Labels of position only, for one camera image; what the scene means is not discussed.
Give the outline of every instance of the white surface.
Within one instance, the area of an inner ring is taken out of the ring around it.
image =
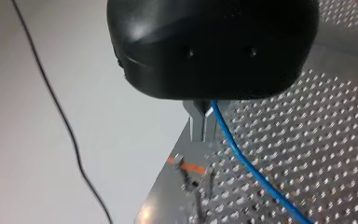
[[[18,0],[115,223],[132,223],[186,123],[117,66],[105,0]],[[0,224],[107,223],[8,0],[0,0]]]

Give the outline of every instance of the blue cable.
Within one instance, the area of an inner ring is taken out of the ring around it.
[[[311,224],[311,221],[308,220],[300,211],[290,203],[284,196],[280,194],[267,180],[266,178],[258,172],[258,170],[243,156],[242,152],[238,149],[235,140],[229,131],[228,126],[225,123],[225,120],[220,113],[219,106],[216,101],[212,101],[213,112],[216,115],[217,122],[219,123],[223,133],[228,140],[228,144],[231,147],[232,152],[237,157],[237,160],[242,163],[242,165],[255,177],[255,179],[261,184],[261,186],[273,197],[276,198],[283,207],[301,224]]]

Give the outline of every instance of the small metal part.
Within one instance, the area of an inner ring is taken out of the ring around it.
[[[175,167],[176,171],[179,171],[179,173],[181,174],[181,177],[183,178],[183,190],[186,191],[191,191],[192,190],[192,186],[191,186],[191,179],[190,176],[188,175],[188,172],[182,168],[182,165],[185,163],[185,157],[177,154],[173,160],[173,164]]]
[[[219,101],[220,110],[224,110],[229,101]],[[210,101],[183,101],[190,115],[190,139],[192,142],[212,142],[216,133],[216,117]]]
[[[205,188],[206,188],[206,197],[211,200],[213,196],[213,182],[214,177],[216,176],[216,172],[212,166],[209,166],[206,170],[205,175]]]
[[[197,215],[197,224],[202,224],[205,221],[205,215],[202,211],[201,194],[200,194],[199,189],[194,190],[194,205],[195,205],[195,210],[196,210],[196,215]]]

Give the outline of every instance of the wire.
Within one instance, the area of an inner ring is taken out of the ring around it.
[[[17,15],[18,15],[18,17],[20,19],[20,22],[21,22],[21,26],[24,29],[24,32],[25,32],[25,34],[27,36],[27,39],[28,39],[28,42],[30,44],[32,53],[34,55],[34,59],[35,59],[35,61],[37,63],[37,67],[39,69],[39,72],[42,75],[43,80],[45,81],[46,87],[48,88],[48,91],[49,91],[49,93],[51,95],[51,98],[54,101],[54,104],[56,105],[56,107],[57,107],[57,109],[58,109],[58,111],[59,111],[59,113],[60,113],[60,115],[62,117],[62,121],[65,124],[66,130],[68,131],[68,133],[69,133],[69,135],[71,137],[72,144],[74,145],[74,149],[75,149],[77,166],[79,168],[79,171],[80,171],[84,181],[89,186],[89,189],[91,190],[92,194],[97,199],[98,203],[100,204],[101,208],[103,209],[103,211],[104,211],[104,213],[106,215],[106,218],[109,221],[109,224],[113,224],[112,218],[109,215],[109,211],[107,210],[107,207],[106,207],[105,203],[103,202],[103,199],[99,195],[98,191],[93,187],[90,179],[88,178],[88,176],[87,176],[87,174],[86,174],[86,172],[85,172],[85,170],[83,168],[83,163],[82,163],[82,160],[81,160],[81,156],[80,156],[80,152],[79,152],[79,148],[78,148],[78,145],[77,145],[77,141],[76,141],[74,131],[72,130],[71,124],[69,123],[68,118],[66,117],[65,113],[62,110],[61,104],[60,104],[60,102],[59,102],[59,100],[57,98],[57,95],[56,95],[55,91],[51,87],[51,84],[50,84],[50,82],[48,80],[48,77],[46,76],[45,69],[43,68],[42,63],[40,62],[39,56],[38,56],[37,51],[36,51],[36,47],[34,46],[34,41],[33,41],[32,37],[31,37],[31,34],[30,34],[29,30],[28,30],[28,27],[27,27],[27,25],[25,23],[24,18],[21,15],[21,11],[20,11],[20,9],[19,9],[19,7],[18,7],[18,5],[17,5],[15,0],[10,0],[10,1],[13,4],[13,6],[14,6],[14,8],[16,10],[16,13],[17,13]]]
[[[167,159],[167,163],[168,164],[174,164],[174,158],[173,157],[169,157]],[[195,172],[195,173],[199,173],[200,175],[205,175],[206,171],[204,168],[198,166],[198,165],[193,165],[193,164],[188,164],[185,163],[182,165],[182,169],[186,170],[186,171],[190,171],[190,172]]]
[[[310,224],[310,220],[308,220],[304,215],[301,214],[300,211],[298,211],[295,206],[290,203],[284,196],[280,194],[279,191],[277,191],[267,180],[266,178],[258,172],[258,170],[243,156],[242,152],[238,149],[237,144],[235,143],[234,137],[232,136],[231,132],[229,131],[228,126],[225,123],[225,120],[222,117],[222,114],[220,113],[219,106],[217,105],[216,101],[212,101],[212,107],[213,111],[216,115],[217,122],[219,123],[223,133],[226,136],[226,139],[228,140],[228,144],[231,147],[232,152],[237,157],[237,160],[239,160],[242,165],[252,173],[252,175],[255,177],[255,179],[261,184],[261,186],[273,197],[276,198],[281,205],[283,205],[287,211],[294,217],[297,221],[299,221],[302,224]]]

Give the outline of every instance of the metal bracket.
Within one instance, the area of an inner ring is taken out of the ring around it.
[[[219,101],[221,110],[229,101]],[[192,142],[212,142],[216,133],[216,116],[210,101],[183,101],[183,107],[190,115],[190,139]]]

